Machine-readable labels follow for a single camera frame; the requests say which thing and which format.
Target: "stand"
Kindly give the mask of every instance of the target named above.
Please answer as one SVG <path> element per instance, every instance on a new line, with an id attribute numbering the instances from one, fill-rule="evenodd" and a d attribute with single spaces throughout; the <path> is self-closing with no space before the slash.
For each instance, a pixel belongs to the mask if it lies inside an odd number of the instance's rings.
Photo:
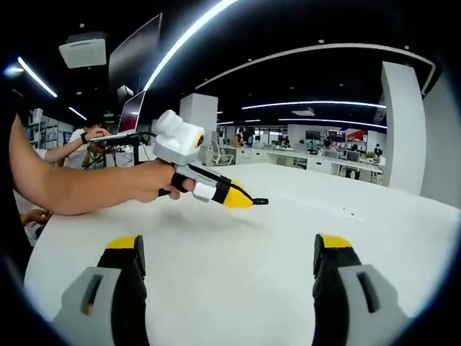
<path id="1" fill-rule="evenodd" d="M 147 144 L 142 135 L 132 135 L 124 138 L 109 139 L 105 142 L 106 146 L 132 146 L 133 147 L 133 164 L 135 166 L 142 164 L 139 161 L 139 145 Z"/>

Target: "finger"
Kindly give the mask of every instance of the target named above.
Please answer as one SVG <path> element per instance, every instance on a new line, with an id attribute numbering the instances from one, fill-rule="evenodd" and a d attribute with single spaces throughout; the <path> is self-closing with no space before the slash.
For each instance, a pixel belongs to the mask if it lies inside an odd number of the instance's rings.
<path id="1" fill-rule="evenodd" d="M 195 188 L 195 181 L 192 179 L 186 179 L 182 183 L 182 187 L 186 189 L 187 191 L 193 191 Z"/>
<path id="2" fill-rule="evenodd" d="M 170 191 L 170 192 L 179 192 L 179 190 L 176 189 L 176 188 L 175 188 L 173 185 L 171 185 L 171 184 L 168 185 L 168 186 L 166 186 L 166 187 L 165 187 L 165 190 L 168 190 L 168 191 Z"/>
<path id="3" fill-rule="evenodd" d="M 179 191 L 173 191 L 170 192 L 169 196 L 172 200 L 178 200 L 181 197 L 181 193 Z"/>

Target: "desk surface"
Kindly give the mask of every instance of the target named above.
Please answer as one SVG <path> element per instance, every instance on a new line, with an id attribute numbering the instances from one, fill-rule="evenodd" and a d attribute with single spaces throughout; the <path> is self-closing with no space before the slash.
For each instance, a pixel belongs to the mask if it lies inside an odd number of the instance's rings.
<path id="1" fill-rule="evenodd" d="M 460 210 L 386 187 L 273 164 L 216 167 L 268 206 L 160 198 L 83 216 L 53 216 L 24 286 L 46 319 L 114 238 L 142 234 L 152 345 L 310 345 L 313 243 L 345 236 L 416 316 L 447 272 Z"/>

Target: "ceiling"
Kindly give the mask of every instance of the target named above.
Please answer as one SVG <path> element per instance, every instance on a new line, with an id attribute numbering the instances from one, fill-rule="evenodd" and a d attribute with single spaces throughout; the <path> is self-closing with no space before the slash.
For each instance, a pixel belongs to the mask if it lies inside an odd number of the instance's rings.
<path id="1" fill-rule="evenodd" d="M 132 32 L 162 12 L 161 44 L 152 71 L 177 38 L 218 0 L 137 1 L 130 6 L 101 9 L 41 9 L 42 16 L 23 22 L 17 32 L 14 54 L 21 55 L 53 90 L 54 99 L 27 74 L 12 79 L 11 86 L 24 95 L 29 108 L 41 107 L 48 116 L 73 125 L 81 119 L 68 110 L 72 106 L 86 117 L 105 112 L 120 113 L 108 89 L 107 66 L 68 69 L 58 46 L 69 35 L 102 31 L 107 34 L 109 54 Z M 381 50 L 335 48 L 307 51 L 242 68 L 199 89 L 197 86 L 224 71 L 271 54 L 330 43 L 372 43 L 407 50 L 437 62 L 437 49 L 430 31 L 412 8 L 394 1 L 378 0 L 240 0 L 207 23 L 180 48 L 149 89 L 141 122 L 149 123 L 164 110 L 179 111 L 182 97 L 191 92 L 219 99 L 219 122 L 261 120 L 275 125 L 280 118 L 297 118 L 293 110 L 305 105 L 242 107 L 296 101 L 353 101 L 380 103 L 381 65 L 392 61 L 413 66 L 423 86 L 430 66 L 414 58 Z M 430 87 L 440 75 L 436 73 Z M 374 107 L 311 105 L 314 118 L 386 124 Z"/>

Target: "white table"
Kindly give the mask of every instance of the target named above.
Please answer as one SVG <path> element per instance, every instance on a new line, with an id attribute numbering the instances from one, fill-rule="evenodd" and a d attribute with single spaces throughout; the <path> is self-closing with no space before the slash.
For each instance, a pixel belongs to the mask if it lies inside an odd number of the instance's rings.
<path id="1" fill-rule="evenodd" d="M 51 320 L 61 295 L 107 243 L 142 234 L 152 345 L 310 345 L 313 243 L 346 237 L 416 316 L 447 272 L 460 210 L 352 179 L 273 164 L 216 167 L 268 206 L 227 210 L 185 195 L 53 216 L 24 286 Z"/>
<path id="2" fill-rule="evenodd" d="M 347 161 L 343 159 L 334 159 L 330 157 L 325 157 L 321 155 L 310 155 L 307 153 L 299 152 L 299 151 L 293 151 L 293 150 L 274 150 L 274 149 L 262 149 L 262 148 L 245 148 L 245 147 L 235 147 L 235 146 L 220 146 L 221 149 L 225 149 L 226 151 L 235 151 L 235 158 L 236 162 L 237 160 L 237 155 L 239 154 L 239 150 L 242 152 L 248 152 L 247 155 L 244 155 L 245 157 L 248 157 L 248 160 L 246 163 L 259 163 L 260 161 L 255 162 L 254 158 L 254 152 L 263 154 L 265 157 L 268 157 L 269 159 L 266 160 L 270 163 L 276 164 L 277 163 L 277 158 L 293 158 L 293 159 L 307 159 L 307 160 L 316 160 L 316 161 L 322 161 L 325 163 L 329 164 L 335 164 L 335 165 L 340 165 L 340 166 L 348 166 L 348 167 L 354 167 L 358 169 L 363 169 L 365 171 L 369 172 L 374 172 L 374 173 L 380 173 L 382 174 L 382 167 L 378 167 L 374 164 L 367 164 L 364 162 L 354 162 L 354 161 Z"/>

